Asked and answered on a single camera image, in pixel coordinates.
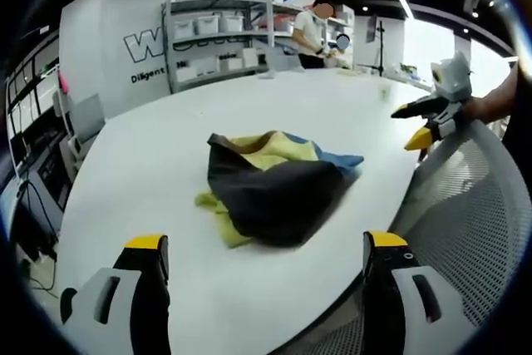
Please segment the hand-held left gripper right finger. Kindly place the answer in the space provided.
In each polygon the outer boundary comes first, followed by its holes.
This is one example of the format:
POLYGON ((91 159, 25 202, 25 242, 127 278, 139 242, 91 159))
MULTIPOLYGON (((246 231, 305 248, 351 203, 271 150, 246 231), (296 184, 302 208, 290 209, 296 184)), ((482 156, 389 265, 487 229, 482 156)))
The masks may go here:
POLYGON ((362 353, 456 354, 474 333, 462 297, 399 235, 363 236, 362 353))

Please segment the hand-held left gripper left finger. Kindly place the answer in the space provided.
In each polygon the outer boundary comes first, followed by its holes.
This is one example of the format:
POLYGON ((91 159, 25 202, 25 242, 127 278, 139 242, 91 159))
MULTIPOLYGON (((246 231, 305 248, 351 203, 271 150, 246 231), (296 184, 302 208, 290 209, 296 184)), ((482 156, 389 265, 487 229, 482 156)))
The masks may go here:
POLYGON ((79 354, 170 354, 168 282, 168 236, 136 237, 111 268, 62 291, 62 333, 79 354))

